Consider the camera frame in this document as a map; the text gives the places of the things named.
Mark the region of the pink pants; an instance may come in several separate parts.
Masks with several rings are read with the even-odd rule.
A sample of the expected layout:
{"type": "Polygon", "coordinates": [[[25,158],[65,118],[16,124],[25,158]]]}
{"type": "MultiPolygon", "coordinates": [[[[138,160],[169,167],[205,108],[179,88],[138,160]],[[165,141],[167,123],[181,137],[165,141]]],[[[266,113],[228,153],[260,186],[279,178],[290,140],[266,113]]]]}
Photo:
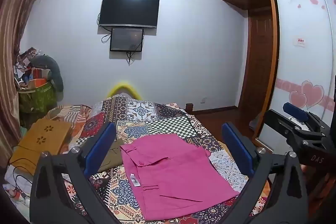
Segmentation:
{"type": "Polygon", "coordinates": [[[183,217],[239,195],[213,167],[209,151],[177,134],[146,135],[120,150],[146,221],[183,217]]]}

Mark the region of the white sliding wardrobe door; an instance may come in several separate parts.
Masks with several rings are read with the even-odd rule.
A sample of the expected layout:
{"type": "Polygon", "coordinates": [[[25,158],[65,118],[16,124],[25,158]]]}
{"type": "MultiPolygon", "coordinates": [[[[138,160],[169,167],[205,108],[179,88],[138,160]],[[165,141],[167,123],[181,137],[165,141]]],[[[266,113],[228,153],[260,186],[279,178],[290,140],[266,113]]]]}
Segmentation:
{"type": "Polygon", "coordinates": [[[335,0],[276,0],[279,52],[270,109],[290,102],[331,124],[335,83],[335,0]]]}

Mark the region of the olive green pants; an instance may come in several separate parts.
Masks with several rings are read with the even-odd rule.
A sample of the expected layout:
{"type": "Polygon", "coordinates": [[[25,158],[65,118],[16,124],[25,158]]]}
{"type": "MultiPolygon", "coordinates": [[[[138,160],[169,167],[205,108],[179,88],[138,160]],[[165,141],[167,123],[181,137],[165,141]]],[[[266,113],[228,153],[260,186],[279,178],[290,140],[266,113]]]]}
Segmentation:
{"type": "Polygon", "coordinates": [[[98,169],[98,173],[104,172],[123,163],[120,149],[120,146],[123,144],[124,142],[122,139],[117,139],[113,142],[100,168],[98,169]]]}

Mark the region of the green storage bag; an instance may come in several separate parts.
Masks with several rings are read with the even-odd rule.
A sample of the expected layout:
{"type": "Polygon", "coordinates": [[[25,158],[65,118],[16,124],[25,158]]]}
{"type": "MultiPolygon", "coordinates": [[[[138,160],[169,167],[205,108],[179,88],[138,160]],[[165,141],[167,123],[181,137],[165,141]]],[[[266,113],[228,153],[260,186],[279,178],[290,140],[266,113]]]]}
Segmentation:
{"type": "Polygon", "coordinates": [[[46,113],[57,106],[56,91],[50,82],[18,95],[19,110],[23,113],[46,113]]]}

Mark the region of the patchwork patterned bedspread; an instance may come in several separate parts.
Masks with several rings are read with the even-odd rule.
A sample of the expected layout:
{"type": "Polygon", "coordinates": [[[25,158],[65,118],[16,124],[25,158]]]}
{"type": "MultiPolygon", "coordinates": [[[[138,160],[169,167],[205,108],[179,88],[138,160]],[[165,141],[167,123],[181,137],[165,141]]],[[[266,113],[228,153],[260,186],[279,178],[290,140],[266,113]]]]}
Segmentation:
{"type": "MultiPolygon", "coordinates": [[[[112,122],[116,125],[116,140],[122,139],[124,144],[146,135],[177,134],[187,143],[209,151],[211,164],[235,191],[240,192],[248,180],[239,171],[226,145],[218,141],[197,118],[175,103],[163,105],[115,95],[92,107],[58,106],[44,118],[71,123],[71,135],[61,148],[62,153],[74,146],[82,146],[96,135],[105,122],[112,122]]],[[[89,180],[121,223],[144,223],[123,164],[96,173],[89,180]]]]}

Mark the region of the yellow round object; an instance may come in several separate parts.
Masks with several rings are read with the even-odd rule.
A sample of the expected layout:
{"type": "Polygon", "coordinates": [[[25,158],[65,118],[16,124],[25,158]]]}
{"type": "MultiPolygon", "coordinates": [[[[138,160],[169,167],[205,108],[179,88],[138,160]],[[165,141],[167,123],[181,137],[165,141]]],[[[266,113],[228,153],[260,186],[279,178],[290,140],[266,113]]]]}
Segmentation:
{"type": "Polygon", "coordinates": [[[125,95],[136,100],[142,100],[142,97],[138,91],[133,86],[131,86],[131,84],[125,81],[121,81],[113,86],[112,89],[108,92],[106,98],[115,96],[117,94],[125,95]]]}

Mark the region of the striped brown curtain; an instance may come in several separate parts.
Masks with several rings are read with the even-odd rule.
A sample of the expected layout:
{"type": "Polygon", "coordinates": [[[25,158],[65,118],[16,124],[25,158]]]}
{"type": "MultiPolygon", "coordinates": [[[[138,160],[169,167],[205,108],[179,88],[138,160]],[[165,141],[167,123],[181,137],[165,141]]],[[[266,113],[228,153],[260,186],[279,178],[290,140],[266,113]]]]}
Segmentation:
{"type": "Polygon", "coordinates": [[[1,167],[21,137],[14,65],[35,0],[1,0],[1,167]]]}

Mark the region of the wooden wardrobe frame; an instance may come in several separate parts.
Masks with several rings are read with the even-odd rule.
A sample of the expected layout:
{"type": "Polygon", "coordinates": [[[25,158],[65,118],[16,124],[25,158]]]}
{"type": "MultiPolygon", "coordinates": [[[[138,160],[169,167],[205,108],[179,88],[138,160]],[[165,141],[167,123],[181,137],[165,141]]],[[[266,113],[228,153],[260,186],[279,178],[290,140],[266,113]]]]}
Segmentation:
{"type": "Polygon", "coordinates": [[[223,1],[248,14],[247,56],[236,127],[257,141],[276,82],[279,50],[276,0],[223,1]]]}

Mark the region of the small wall monitor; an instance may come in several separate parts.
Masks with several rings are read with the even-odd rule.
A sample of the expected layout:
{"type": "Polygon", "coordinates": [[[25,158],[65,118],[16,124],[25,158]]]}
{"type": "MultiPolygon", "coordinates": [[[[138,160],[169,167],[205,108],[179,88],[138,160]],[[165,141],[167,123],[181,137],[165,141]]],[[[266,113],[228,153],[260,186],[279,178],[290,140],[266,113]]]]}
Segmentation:
{"type": "Polygon", "coordinates": [[[109,50],[114,52],[141,52],[143,45],[143,29],[113,28],[109,50]]]}

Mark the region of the large wall television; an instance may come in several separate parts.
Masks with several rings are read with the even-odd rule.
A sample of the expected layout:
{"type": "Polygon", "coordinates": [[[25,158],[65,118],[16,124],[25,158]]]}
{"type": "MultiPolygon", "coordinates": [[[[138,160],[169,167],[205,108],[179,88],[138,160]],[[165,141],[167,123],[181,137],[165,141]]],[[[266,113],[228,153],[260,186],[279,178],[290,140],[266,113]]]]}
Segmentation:
{"type": "Polygon", "coordinates": [[[102,0],[98,25],[101,27],[156,28],[160,0],[102,0]]]}

